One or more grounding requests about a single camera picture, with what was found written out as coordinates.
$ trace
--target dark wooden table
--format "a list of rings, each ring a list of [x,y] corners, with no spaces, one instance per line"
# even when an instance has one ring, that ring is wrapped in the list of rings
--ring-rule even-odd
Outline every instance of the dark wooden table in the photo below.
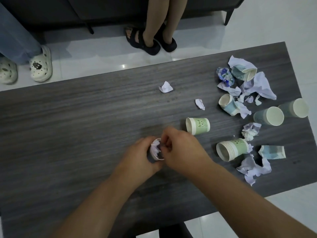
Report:
[[[127,146],[159,136],[167,125],[184,128],[186,117],[210,120],[210,132],[197,139],[215,162],[244,180],[235,169],[242,158],[226,163],[215,150],[251,121],[231,117],[217,105],[225,92],[216,87],[216,68],[226,67],[231,55],[264,71],[277,95],[276,101],[262,98],[260,106],[247,104],[253,113],[301,97],[285,43],[0,92],[4,236],[46,236],[111,174]],[[161,93],[164,81],[175,90]],[[205,111],[196,107],[196,98]],[[262,127],[251,143],[256,151],[260,145],[283,145],[287,156],[270,161],[272,172],[256,179],[252,188],[260,195],[317,181],[316,144],[307,118]],[[215,207],[196,187],[164,168],[133,193],[111,236],[128,230],[138,235],[212,212]]]

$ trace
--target blue plastic wrapper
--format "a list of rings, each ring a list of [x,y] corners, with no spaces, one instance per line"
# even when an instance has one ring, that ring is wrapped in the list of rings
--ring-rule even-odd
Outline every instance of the blue plastic wrapper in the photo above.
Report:
[[[217,68],[217,74],[220,80],[223,81],[227,87],[230,87],[235,83],[229,68]]]

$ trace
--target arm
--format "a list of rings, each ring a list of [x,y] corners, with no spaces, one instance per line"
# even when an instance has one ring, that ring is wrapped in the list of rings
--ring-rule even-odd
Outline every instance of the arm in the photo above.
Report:
[[[63,222],[52,238],[107,237],[123,204],[133,191],[161,169],[146,152],[155,137],[138,140],[123,156],[112,175]]]
[[[239,237],[317,237],[214,163],[191,134],[167,128],[161,141],[166,164],[193,182]]]

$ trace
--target white tile floor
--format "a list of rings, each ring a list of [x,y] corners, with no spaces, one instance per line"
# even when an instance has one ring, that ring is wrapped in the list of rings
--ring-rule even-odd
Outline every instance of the white tile floor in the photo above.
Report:
[[[309,120],[317,137],[317,0],[245,0],[223,25],[224,12],[181,20],[174,38],[178,48],[149,56],[132,48],[122,26],[51,31],[45,34],[52,51],[53,76],[48,82],[79,78],[127,68],[136,68],[269,43],[285,41],[301,93],[310,106]],[[19,66],[14,85],[0,91],[38,83],[31,80],[27,66]],[[317,183],[283,192],[267,199],[317,232]],[[186,222],[194,238],[236,237],[219,213]],[[159,237],[153,231],[139,237]]]

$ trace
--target person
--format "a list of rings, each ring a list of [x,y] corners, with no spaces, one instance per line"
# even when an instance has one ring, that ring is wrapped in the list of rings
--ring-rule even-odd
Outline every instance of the person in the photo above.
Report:
[[[238,237],[317,237],[213,162],[190,133],[166,128],[161,137],[165,144],[161,146],[164,161],[152,164],[146,152],[154,140],[155,137],[142,138],[129,147],[111,176],[64,221],[52,238],[107,237],[129,196],[164,163],[200,189]]]
[[[160,45],[167,52],[176,49],[174,31],[183,15],[187,0],[149,0],[145,29],[128,27],[125,29],[127,41],[132,47],[140,48],[150,55],[160,51]]]
[[[18,78],[17,64],[27,62],[34,81],[43,82],[51,77],[50,49],[41,46],[0,3],[0,83],[14,83]]]

